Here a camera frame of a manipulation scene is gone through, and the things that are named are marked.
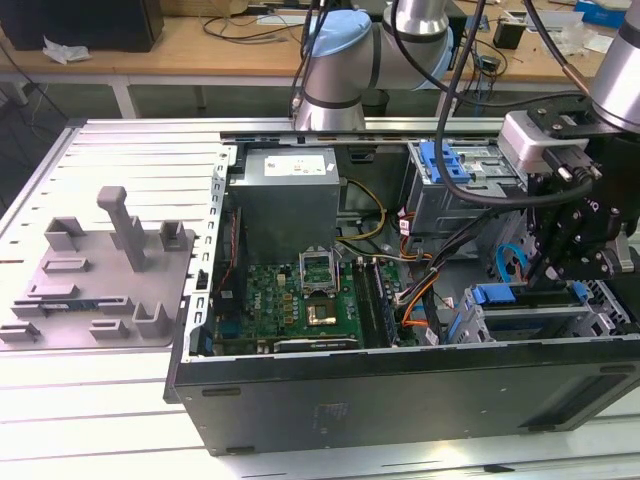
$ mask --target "computer case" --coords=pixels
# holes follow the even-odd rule
[[[39,50],[46,36],[90,50],[148,52],[164,25],[160,0],[2,0],[0,22],[16,50]]]

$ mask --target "label sticker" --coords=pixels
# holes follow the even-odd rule
[[[438,340],[438,336],[433,333],[433,331],[430,328],[427,328],[427,333],[425,334],[425,337],[427,337],[427,342],[429,342],[429,344],[431,345],[438,345],[440,343],[440,340]]]
[[[326,174],[322,155],[270,155],[264,159],[265,177]]]
[[[69,305],[66,303],[45,303],[42,307],[49,310],[69,310]]]

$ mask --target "blue plastic latch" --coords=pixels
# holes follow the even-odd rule
[[[442,153],[451,179],[455,183],[469,183],[471,175],[462,167],[460,155],[456,154],[447,143],[442,144]],[[436,165],[435,143],[420,142],[420,156],[424,166],[431,171],[431,181],[433,183],[442,183],[442,176],[438,172]]]
[[[471,294],[473,295],[473,298],[475,299],[478,305],[487,303],[487,297],[485,297],[482,287],[476,287],[471,289]]]
[[[479,305],[483,303],[512,303],[516,301],[511,287],[506,283],[478,285],[471,293]]]
[[[447,330],[447,342],[451,341],[451,338],[453,337],[453,334],[456,333],[456,330],[458,329],[458,326],[460,325],[461,320],[462,320],[462,314],[458,313],[458,315],[456,316],[456,319],[453,321],[453,323],[449,327],[449,330]]]
[[[589,290],[582,282],[573,282],[573,291],[576,293],[580,301],[584,304],[589,300]]]

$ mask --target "black wire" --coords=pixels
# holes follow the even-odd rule
[[[304,96],[306,83],[309,78],[309,73],[311,71],[310,64],[311,64],[311,57],[313,56],[313,47],[316,44],[316,39],[318,38],[320,30],[322,30],[322,27],[324,26],[324,22],[327,20],[328,15],[329,15],[328,5],[326,5],[323,9],[318,11],[318,16],[316,17],[316,26],[313,30],[313,36],[308,41],[309,46],[305,49],[304,56],[300,61],[300,65],[298,66],[298,70],[296,70],[296,73],[293,76],[293,82],[291,82],[291,94],[289,95],[289,116],[290,117],[293,116],[293,100],[296,96],[296,87],[298,85],[298,80],[300,79],[300,75],[303,69],[305,71],[304,71],[304,77],[302,79],[302,85],[300,86],[300,91],[302,93],[302,96]]]
[[[538,30],[538,34],[542,37],[542,40],[551,52],[551,55],[553,55],[553,58],[556,59],[561,67],[566,66],[569,62],[566,58],[564,58],[564,55],[562,55],[562,52],[558,49],[558,46],[551,39],[549,32],[547,32],[547,29],[544,27],[544,24],[542,23],[542,20],[540,19],[540,16],[538,15],[538,12],[533,6],[531,0],[524,0],[523,3],[527,9],[527,12],[529,13],[529,16],[531,17],[531,21],[535,25],[536,30]]]
[[[296,28],[296,27],[300,27],[301,25],[287,25],[286,27],[280,27],[280,28],[276,28],[273,30],[269,30],[268,32],[260,32],[260,33],[254,33],[252,35],[244,35],[244,36],[239,36],[239,37],[230,37],[228,35],[222,35],[220,33],[216,33],[216,32],[212,32],[211,30],[209,30],[207,27],[215,22],[216,20],[221,20],[223,17],[215,17],[215,18],[211,18],[209,20],[207,20],[204,25],[202,25],[202,30],[204,31],[204,33],[206,33],[207,35],[211,35],[212,37],[216,37],[216,38],[220,38],[222,40],[228,40],[228,41],[243,41],[243,40],[251,40],[251,39],[260,39],[260,37],[264,37],[266,35],[271,35],[272,33],[278,33],[278,32],[283,32],[285,30],[290,30],[292,28]]]
[[[416,61],[415,58],[413,58],[411,56],[411,54],[409,53],[409,51],[407,50],[407,47],[405,47],[404,42],[402,41],[402,39],[400,38],[400,33],[398,32],[398,26],[397,26],[397,14],[398,14],[398,3],[399,0],[393,0],[393,3],[391,5],[391,30],[393,31],[393,37],[396,41],[396,44],[398,46],[398,49],[400,50],[400,52],[402,53],[402,55],[404,56],[404,58],[407,60],[407,62],[409,62],[409,64],[411,64],[411,66],[418,72],[420,73],[424,78],[426,78],[429,82],[431,82],[433,85],[435,85],[436,87],[438,87],[440,90],[442,90],[443,92],[448,92],[450,89],[449,87],[447,87],[444,83],[442,83],[440,80],[438,80],[437,78],[435,78],[433,75],[431,75],[428,71],[426,71],[424,68],[422,68],[422,66]],[[466,57],[464,59],[458,60],[459,63],[462,63],[464,66],[464,63],[466,61]],[[505,103],[487,103],[487,102],[477,102],[471,98],[468,98],[456,91],[453,91],[452,95],[458,99],[460,102],[464,102],[470,105],[478,105],[480,107],[487,107],[487,108],[510,108],[510,107],[517,107],[520,105],[526,105],[528,103],[533,103],[533,102],[538,102],[541,100],[549,100],[549,99],[553,99],[553,98],[564,98],[564,97],[584,97],[584,93],[582,92],[575,92],[575,91],[564,91],[564,92],[555,92],[555,93],[550,93],[548,95],[542,95],[539,97],[533,97],[533,98],[529,98],[526,100],[518,100],[518,101],[514,101],[514,102],[505,102]]]
[[[27,81],[31,83],[36,88],[36,90],[38,90],[42,94],[44,98],[47,99],[47,102],[51,104],[54,110],[58,112],[62,118],[64,118],[65,120],[69,120],[69,117],[67,117],[67,115],[60,109],[60,107],[58,107],[58,105],[56,105],[55,102],[51,100],[51,97],[47,95],[47,92],[45,92],[42,88],[40,88],[40,85],[38,85],[36,82],[31,80],[31,77],[27,75],[25,71],[22,70],[22,68],[20,68],[20,66],[13,60],[13,58],[11,57],[11,55],[9,54],[5,46],[2,44],[2,42],[0,42],[0,49],[2,49],[2,51],[4,52],[4,55],[7,57],[9,62],[11,62],[11,65],[13,65],[13,67],[18,71],[18,73],[20,73],[20,75],[26,78]]]
[[[467,190],[463,190],[459,188],[451,175],[449,174],[449,170],[447,169],[445,160],[444,160],[444,152],[443,152],[443,143],[444,143],[444,133],[445,127],[447,125],[447,119],[449,117],[449,111],[451,109],[451,103],[453,101],[454,93],[456,91],[456,87],[458,86],[458,82],[460,81],[460,77],[462,76],[462,71],[464,69],[467,58],[469,57],[469,52],[471,51],[473,41],[475,40],[476,33],[478,31],[478,26],[480,25],[480,21],[482,19],[482,11],[484,10],[486,0],[478,0],[476,5],[476,10],[474,12],[473,21],[471,24],[471,28],[469,29],[469,34],[467,38],[467,42],[462,50],[462,55],[459,63],[456,65],[454,69],[453,75],[451,77],[451,81],[449,83],[449,90],[445,95],[445,99],[442,105],[442,113],[440,114],[440,119],[438,120],[438,127],[436,129],[435,136],[435,157],[436,157],[436,165],[438,166],[438,171],[442,177],[442,182],[447,187],[447,190],[451,192],[452,195],[457,198],[464,200],[466,202],[475,204],[475,205],[483,205],[489,207],[507,207],[507,208],[528,208],[528,207],[543,207],[543,206],[551,206],[551,205],[560,205],[563,203],[568,203],[574,200],[578,200],[585,195],[587,195],[592,187],[593,180],[592,178],[585,177],[581,180],[580,184],[572,188],[571,190],[553,193],[550,195],[543,195],[539,197],[526,197],[522,199],[511,199],[504,197],[488,197],[483,195],[477,195],[471,193]]]

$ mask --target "power supply cable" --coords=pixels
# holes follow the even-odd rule
[[[69,120],[69,117],[62,111],[62,109],[60,109],[60,107],[58,107],[58,105],[53,100],[51,100],[51,97],[49,97],[49,95],[47,95],[47,92],[45,92],[40,87],[40,85],[34,82],[31,79],[31,77],[27,75],[27,73],[22,68],[20,68],[20,66],[15,62],[13,57],[11,57],[11,54],[9,54],[8,50],[3,45],[2,42],[0,42],[0,49],[2,49],[2,52],[4,53],[5,57],[7,57],[7,60],[9,60],[11,65],[13,65],[13,67],[18,71],[18,73],[20,73],[20,75],[22,75],[29,83],[31,83],[36,88],[36,90],[38,90],[42,94],[44,98],[47,99],[47,102],[49,102],[49,104],[54,108],[56,112],[60,114],[62,118],[64,118],[65,120]]]
[[[384,228],[384,224],[387,218],[387,212],[384,208],[384,205],[382,205],[382,202],[378,197],[376,197],[375,193],[373,193],[371,190],[369,190],[365,185],[363,185],[359,181],[353,180],[351,178],[347,178],[346,180],[347,180],[347,184],[353,184],[357,186],[358,188],[360,188],[360,190],[366,193],[374,202],[376,202],[380,210],[380,221],[378,222],[378,225],[376,226],[376,228],[374,228],[370,232],[360,233],[358,235],[336,237],[336,239],[337,240],[365,240],[367,238],[371,238],[378,235],[378,233],[380,233]]]

